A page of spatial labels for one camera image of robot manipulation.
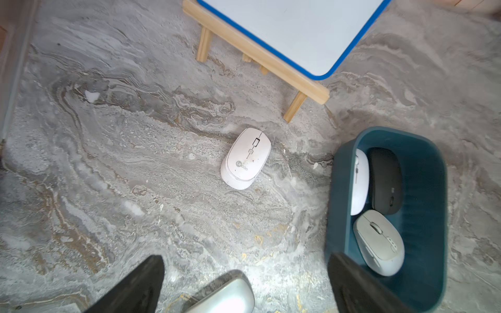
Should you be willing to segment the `white round mouse with logo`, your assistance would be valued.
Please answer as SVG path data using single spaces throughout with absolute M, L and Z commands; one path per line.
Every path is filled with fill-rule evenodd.
M 261 130 L 245 129 L 233 143 L 220 166 L 223 181 L 236 190 L 249 188 L 271 153 L 271 141 Z

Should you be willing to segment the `silver mouse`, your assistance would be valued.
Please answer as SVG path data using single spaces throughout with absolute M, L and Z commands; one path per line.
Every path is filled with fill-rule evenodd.
M 252 313 L 255 306 L 253 289 L 247 279 L 234 277 L 219 289 L 190 306 L 186 312 L 243 312 Z

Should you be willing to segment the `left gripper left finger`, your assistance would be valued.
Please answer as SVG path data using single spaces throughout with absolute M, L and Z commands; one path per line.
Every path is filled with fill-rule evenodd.
M 86 312 L 155 312 L 164 271 L 162 256 L 149 256 Z

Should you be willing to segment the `black slim mouse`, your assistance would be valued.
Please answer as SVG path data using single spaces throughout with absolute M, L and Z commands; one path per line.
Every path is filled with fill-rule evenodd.
M 384 148 L 369 151 L 371 201 L 374 210 L 393 215 L 403 205 L 403 175 L 396 154 Z

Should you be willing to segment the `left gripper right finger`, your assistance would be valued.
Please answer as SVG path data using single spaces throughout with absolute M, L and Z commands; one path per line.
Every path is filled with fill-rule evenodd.
M 339 312 L 412 312 L 395 294 L 342 252 L 330 255 L 327 273 Z

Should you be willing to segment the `white slim mouse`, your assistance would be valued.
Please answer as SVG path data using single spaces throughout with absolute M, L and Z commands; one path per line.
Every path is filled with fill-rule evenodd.
M 352 186 L 351 216 L 360 214 L 365 207 L 369 192 L 369 178 L 370 170 L 368 157 L 362 150 L 357 149 L 354 165 L 354 182 Z

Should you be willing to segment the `grey white mouse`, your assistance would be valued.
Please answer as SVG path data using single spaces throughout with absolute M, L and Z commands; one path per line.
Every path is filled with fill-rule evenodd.
M 381 213 L 370 209 L 353 226 L 357 244 L 367 266 L 382 276 L 394 276 L 403 267 L 403 239 Z

